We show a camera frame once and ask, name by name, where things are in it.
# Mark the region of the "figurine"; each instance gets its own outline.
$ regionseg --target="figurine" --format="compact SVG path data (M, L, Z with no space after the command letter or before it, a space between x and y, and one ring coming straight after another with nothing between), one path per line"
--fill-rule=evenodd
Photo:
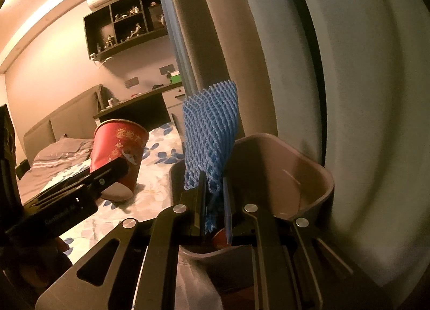
M140 29L141 29L140 24L137 23L136 24L136 30L133 30L132 34L129 37L127 37L127 38L132 38L134 35L139 36L139 30Z
M113 36L108 35L106 39L106 46L107 47L113 47Z
M160 15L160 19L158 21L161 23L161 25L166 26L166 22L164 21L164 14Z

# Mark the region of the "headboard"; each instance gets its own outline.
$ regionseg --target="headboard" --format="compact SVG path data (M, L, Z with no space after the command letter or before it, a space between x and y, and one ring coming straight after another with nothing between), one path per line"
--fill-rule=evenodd
M38 152L58 141L71 138L92 139L96 124L93 116L106 108L110 91L96 85L68 101L24 134L24 151L30 164Z

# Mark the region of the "desk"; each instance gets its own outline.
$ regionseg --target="desk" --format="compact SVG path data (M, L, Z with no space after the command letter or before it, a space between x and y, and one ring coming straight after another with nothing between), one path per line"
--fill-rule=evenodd
M175 108L176 113L179 109L181 111L184 98L185 91L182 88L182 82L172 83L104 109L95 115L94 119L97 124L111 119L129 120L141 125L148 132L167 122L175 121L179 131L183 128L183 125L180 124L183 117L182 115L174 117L169 109Z

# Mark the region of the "pillow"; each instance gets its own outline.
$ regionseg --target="pillow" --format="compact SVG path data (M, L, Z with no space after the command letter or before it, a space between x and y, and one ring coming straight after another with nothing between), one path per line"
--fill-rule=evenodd
M34 158L34 162L59 160L80 154L88 155L91 152L92 144L92 139L75 139L63 136L57 142L42 149Z

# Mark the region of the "bed sheet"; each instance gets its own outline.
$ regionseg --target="bed sheet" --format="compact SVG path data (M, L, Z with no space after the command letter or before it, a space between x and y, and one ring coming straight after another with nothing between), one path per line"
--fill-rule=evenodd
M124 202L97 200L98 211L60 237L69 245L66 252L76 263L98 241L126 218L139 221L155 218L171 205L169 170L182 159L182 144L178 131L167 123L150 132L142 157L135 195ZM91 160L75 165L55 176L43 190L89 167Z

